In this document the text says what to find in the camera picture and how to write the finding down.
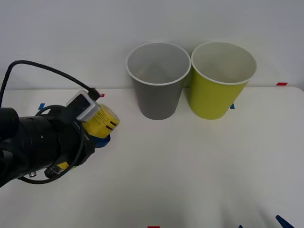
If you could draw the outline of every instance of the white cup rim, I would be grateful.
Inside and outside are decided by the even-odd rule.
[[[175,46],[175,47],[179,48],[180,50],[182,50],[182,51],[187,55],[188,60],[189,60],[189,67],[188,67],[186,73],[185,73],[183,76],[181,76],[180,78],[178,78],[178,79],[176,79],[176,80],[174,80],[174,81],[167,82],[167,83],[150,83],[150,82],[145,82],[145,81],[142,81],[142,80],[138,79],[137,77],[135,77],[135,76],[130,72],[129,67],[128,67],[128,60],[129,60],[129,57],[133,54],[133,52],[135,52],[137,49],[139,49],[139,48],[141,48],[141,47],[143,47],[143,46],[146,46],[146,45],[149,45],[149,44],[157,44],[157,43],[159,43],[159,44],[169,44],[169,45]],[[139,46],[137,46],[136,48],[134,48],[134,49],[128,54],[127,59],[126,59],[126,62],[125,62],[125,65],[126,65],[128,74],[129,74],[133,79],[135,79],[136,81],[141,82],[141,83],[146,84],[146,85],[150,85],[150,86],[155,86],[155,85],[156,85],[156,86],[162,86],[162,85],[163,85],[163,86],[167,86],[167,85],[171,85],[171,84],[174,84],[174,83],[176,83],[176,82],[179,82],[179,81],[181,81],[185,76],[187,76],[187,74],[188,74],[188,73],[190,72],[190,70],[191,70],[191,58],[190,58],[188,52],[185,51],[185,49],[181,48],[180,46],[178,46],[178,45],[176,45],[176,44],[173,44],[173,43],[170,43],[170,42],[159,42],[159,41],[156,41],[156,42],[144,43],[144,44],[139,45]]]
[[[253,76],[254,74],[252,74],[252,76],[251,76],[250,78],[248,78],[248,79],[246,79],[246,80],[244,80],[244,81],[235,82],[235,83],[228,83],[228,82],[216,81],[216,80],[214,80],[214,79],[212,79],[212,78],[209,78],[209,77],[205,76],[204,74],[202,74],[202,73],[195,67],[195,65],[194,65],[194,63],[193,63],[193,55],[194,55],[195,51],[198,50],[201,46],[208,45],[208,44],[212,44],[212,43],[226,43],[226,44],[234,45],[234,46],[236,46],[236,47],[239,47],[239,48],[243,49],[245,52],[247,52],[247,53],[252,57],[252,59],[253,59],[254,62],[255,62],[255,65],[256,65],[256,67],[257,67],[257,62],[256,62],[255,58],[252,56],[252,54],[250,54],[249,51],[247,51],[247,50],[244,49],[243,47],[240,47],[240,46],[238,46],[238,45],[235,45],[235,44],[230,43],[230,42],[227,42],[227,41],[216,41],[216,40],[214,40],[214,41],[208,41],[208,42],[202,43],[202,44],[198,45],[198,46],[193,50],[193,52],[192,52],[192,54],[191,54],[191,64],[192,64],[194,70],[195,70],[199,75],[201,75],[202,77],[204,77],[205,79],[207,79],[207,80],[209,80],[209,81],[211,81],[211,82],[214,82],[214,83],[218,83],[218,84],[230,85],[230,86],[231,86],[231,85],[240,85],[240,84],[247,83],[247,82],[252,78],[252,76]]]

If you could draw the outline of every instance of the cable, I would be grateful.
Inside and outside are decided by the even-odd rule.
[[[46,111],[48,109],[51,109],[51,108],[61,109],[61,108],[65,108],[65,107],[61,106],[61,105],[50,105],[50,106],[47,106],[44,109],[40,110],[36,115],[41,115],[44,111]],[[60,173],[60,174],[58,174],[58,175],[56,175],[56,176],[54,176],[54,177],[52,177],[50,179],[46,179],[46,180],[42,180],[41,181],[41,180],[31,180],[31,179],[28,179],[26,177],[20,177],[19,180],[24,181],[24,182],[29,183],[29,184],[46,184],[46,183],[50,183],[50,182],[52,182],[54,180],[59,179],[63,175],[65,175],[71,168],[73,168],[76,165],[76,163],[77,163],[77,161],[78,161],[78,159],[79,159],[79,157],[81,155],[81,152],[82,152],[82,149],[84,147],[84,144],[85,144],[85,131],[83,129],[82,124],[77,124],[76,122],[73,122],[73,123],[74,123],[73,126],[77,130],[80,131],[80,137],[81,137],[81,139],[80,139],[79,149],[77,151],[77,154],[76,154],[76,156],[75,156],[72,164],[70,164],[62,173]]]
[[[8,67],[6,73],[5,73],[5,76],[4,76],[4,79],[3,79],[3,82],[2,82],[2,86],[1,86],[1,89],[0,89],[0,107],[2,106],[4,90],[5,90],[6,84],[9,80],[10,73],[11,73],[13,67],[15,65],[18,65],[18,64],[31,65],[31,66],[35,66],[35,67],[38,67],[38,68],[42,68],[42,69],[51,71],[55,74],[59,74],[62,77],[65,77],[65,78],[71,80],[72,82],[75,82],[76,84],[80,85],[81,87],[85,88],[86,90],[88,90],[89,91],[88,94],[92,99],[97,100],[99,98],[99,93],[96,89],[88,87],[86,84],[82,83],[81,81],[78,81],[76,78],[74,78],[74,77],[72,77],[72,76],[70,76],[70,75],[68,75],[68,74],[66,74],[66,73],[64,73],[60,70],[56,70],[56,69],[54,69],[50,66],[48,67],[46,65],[43,65],[43,64],[40,64],[40,63],[35,63],[35,62],[32,62],[32,61],[28,61],[28,60],[17,60],[17,61],[12,62],[9,65],[9,67]]]

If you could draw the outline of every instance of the white background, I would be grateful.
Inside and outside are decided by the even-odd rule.
[[[137,45],[166,40],[189,53],[211,39],[249,50],[251,86],[288,82],[304,88],[303,0],[2,0],[0,79],[28,59],[99,88],[131,87],[125,58]],[[14,88],[75,88],[29,66],[13,70]]]

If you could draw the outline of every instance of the white tabletop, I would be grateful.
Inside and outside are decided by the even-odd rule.
[[[1,228],[279,228],[304,226],[304,93],[245,88],[219,120],[189,108],[144,117],[132,89],[100,100],[120,118],[109,144],[46,185],[13,180],[0,189]],[[20,116],[64,105],[76,90],[12,90]]]

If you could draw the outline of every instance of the cup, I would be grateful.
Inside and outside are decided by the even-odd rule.
[[[153,120],[173,115],[191,68],[188,53],[171,43],[147,43],[131,51],[126,67],[142,114]]]
[[[207,42],[191,55],[189,105],[204,119],[221,118],[256,71],[252,55],[227,42]]]

